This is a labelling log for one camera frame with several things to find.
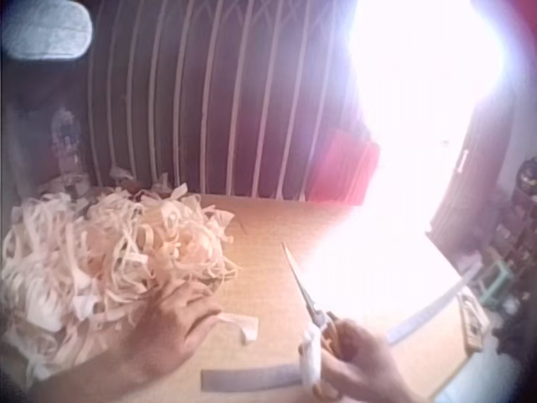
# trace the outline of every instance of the ruler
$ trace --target ruler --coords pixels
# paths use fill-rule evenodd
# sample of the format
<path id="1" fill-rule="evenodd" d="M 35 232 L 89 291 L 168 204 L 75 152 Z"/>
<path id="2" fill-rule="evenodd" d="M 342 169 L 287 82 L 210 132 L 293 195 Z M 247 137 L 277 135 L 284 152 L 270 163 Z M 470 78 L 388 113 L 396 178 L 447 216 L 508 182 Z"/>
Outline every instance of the ruler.
<path id="1" fill-rule="evenodd" d="M 393 346 L 435 317 L 479 274 L 482 266 L 474 264 L 449 290 L 414 315 L 390 329 L 386 335 Z M 276 365 L 256 369 L 203 369 L 201 390 L 205 392 L 251 392 L 300 385 L 302 378 L 297 364 Z"/>

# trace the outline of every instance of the scissor blade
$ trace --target scissor blade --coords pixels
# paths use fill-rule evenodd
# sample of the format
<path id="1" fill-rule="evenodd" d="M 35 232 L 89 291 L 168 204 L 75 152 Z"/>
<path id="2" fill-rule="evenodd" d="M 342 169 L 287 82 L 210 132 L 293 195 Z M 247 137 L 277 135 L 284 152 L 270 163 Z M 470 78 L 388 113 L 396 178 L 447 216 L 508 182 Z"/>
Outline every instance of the scissor blade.
<path id="1" fill-rule="evenodd" d="M 300 293 L 302 293 L 302 296 L 304 297 L 304 301 L 305 301 L 306 307 L 308 308 L 308 312 L 310 313 L 311 319 L 313 319 L 314 322 L 316 322 L 317 318 L 316 318 L 315 302 L 313 301 L 310 294 L 305 288 L 305 283 L 302 280 L 302 277 L 300 275 L 299 264 L 296 262 L 289 248 L 287 248 L 287 245 L 282 242 L 282 246 L 284 247 L 285 256 L 287 257 L 289 266 L 291 266 L 291 270 L 293 271 L 293 276 L 295 277 L 296 284 L 298 285 L 300 289 Z"/>

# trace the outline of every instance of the wooden table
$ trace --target wooden table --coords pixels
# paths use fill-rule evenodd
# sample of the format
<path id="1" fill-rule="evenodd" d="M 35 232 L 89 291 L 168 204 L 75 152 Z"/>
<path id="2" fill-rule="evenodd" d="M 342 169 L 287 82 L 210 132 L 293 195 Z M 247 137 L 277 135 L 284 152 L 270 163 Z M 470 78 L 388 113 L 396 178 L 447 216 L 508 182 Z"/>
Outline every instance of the wooden table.
<path id="1" fill-rule="evenodd" d="M 433 301 L 460 277 L 423 233 L 382 225 L 389 217 L 348 207 L 293 201 L 204 196 L 236 214 L 225 254 L 242 266 L 218 297 L 229 312 L 259 318 L 258 340 L 240 343 L 238 329 L 219 324 L 186 365 L 122 401 L 303 402 L 300 386 L 245 394 L 201 392 L 201 369 L 244 369 L 298 362 L 310 320 L 281 248 L 285 241 L 315 296 L 340 317 L 386 332 Z M 432 397 L 467 361 L 454 300 L 419 331 L 393 347 L 410 388 Z"/>

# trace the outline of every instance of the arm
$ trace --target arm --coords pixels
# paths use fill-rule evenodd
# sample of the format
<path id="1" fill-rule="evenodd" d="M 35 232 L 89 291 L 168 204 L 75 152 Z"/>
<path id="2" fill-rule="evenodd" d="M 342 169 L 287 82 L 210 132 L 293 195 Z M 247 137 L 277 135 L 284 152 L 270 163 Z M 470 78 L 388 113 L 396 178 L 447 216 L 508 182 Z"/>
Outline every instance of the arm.
<path id="1" fill-rule="evenodd" d="M 221 308 L 200 283 L 168 285 L 118 345 L 30 390 L 32 401 L 114 400 L 170 374 L 189 359 L 216 324 Z"/>
<path id="2" fill-rule="evenodd" d="M 368 403 L 425 403 L 405 384 L 389 346 L 352 321 L 336 322 L 342 360 L 322 351 L 322 379 Z"/>

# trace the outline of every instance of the scissors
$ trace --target scissors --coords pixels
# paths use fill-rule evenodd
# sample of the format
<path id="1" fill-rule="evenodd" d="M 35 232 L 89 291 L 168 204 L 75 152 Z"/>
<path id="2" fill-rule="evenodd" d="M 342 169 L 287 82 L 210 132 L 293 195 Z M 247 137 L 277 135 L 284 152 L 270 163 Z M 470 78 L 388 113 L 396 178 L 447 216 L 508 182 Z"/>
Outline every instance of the scissors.
<path id="1" fill-rule="evenodd" d="M 310 314 L 311 321 L 321 330 L 321 346 L 333 356 L 341 359 L 341 346 L 339 343 L 336 325 L 334 323 L 334 321 L 337 320 L 337 317 L 332 312 L 324 311 L 317 306 L 315 300 L 305 288 L 305 282 L 302 280 L 300 275 L 301 269 L 299 264 L 296 262 L 293 254 L 289 248 L 287 248 L 287 245 L 284 242 L 282 242 L 282 247 L 284 248 L 289 266 L 293 271 L 296 284 L 298 285 L 300 293 L 304 298 L 305 306 Z"/>

